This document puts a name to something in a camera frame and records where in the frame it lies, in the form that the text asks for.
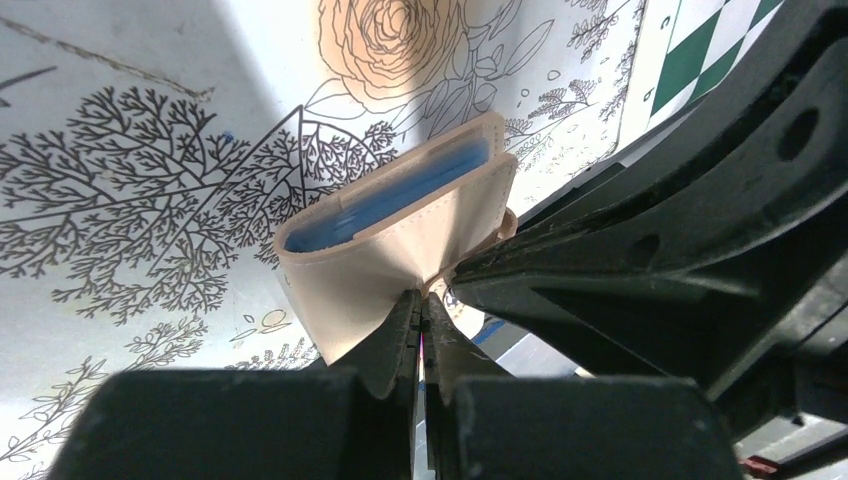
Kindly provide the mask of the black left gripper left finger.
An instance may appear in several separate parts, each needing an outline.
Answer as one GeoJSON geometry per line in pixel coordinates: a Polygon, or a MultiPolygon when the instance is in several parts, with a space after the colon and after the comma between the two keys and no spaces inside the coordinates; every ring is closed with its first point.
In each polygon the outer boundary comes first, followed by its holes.
{"type": "Polygon", "coordinates": [[[331,365],[351,373],[344,479],[410,479],[414,466],[422,295],[401,294],[382,324],[331,365]]]}

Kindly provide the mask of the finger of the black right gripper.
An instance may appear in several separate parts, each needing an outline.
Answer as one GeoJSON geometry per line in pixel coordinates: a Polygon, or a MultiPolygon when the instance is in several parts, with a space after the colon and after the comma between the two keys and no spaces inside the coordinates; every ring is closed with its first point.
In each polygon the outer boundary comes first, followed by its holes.
{"type": "Polygon", "coordinates": [[[595,375],[695,381],[738,437],[847,419],[847,5],[787,1],[667,137],[460,264],[595,375]]]}

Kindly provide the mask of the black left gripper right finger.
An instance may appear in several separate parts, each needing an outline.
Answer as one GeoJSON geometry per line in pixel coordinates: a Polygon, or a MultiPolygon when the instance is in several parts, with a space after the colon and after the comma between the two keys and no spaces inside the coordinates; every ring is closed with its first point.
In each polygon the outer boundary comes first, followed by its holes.
{"type": "Polygon", "coordinates": [[[456,390],[465,379],[510,374],[454,325],[435,293],[422,304],[421,340],[428,466],[438,479],[477,479],[482,468],[465,452],[473,409],[457,405],[456,390]]]}

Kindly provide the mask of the blue credit card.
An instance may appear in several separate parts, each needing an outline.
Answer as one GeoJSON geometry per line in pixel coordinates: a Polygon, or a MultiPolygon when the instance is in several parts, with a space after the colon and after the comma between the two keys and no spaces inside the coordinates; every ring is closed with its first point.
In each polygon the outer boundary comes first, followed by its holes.
{"type": "Polygon", "coordinates": [[[451,147],[327,219],[296,228],[283,246],[287,251],[308,253],[349,242],[355,234],[482,166],[489,154],[490,147],[483,139],[451,147]]]}

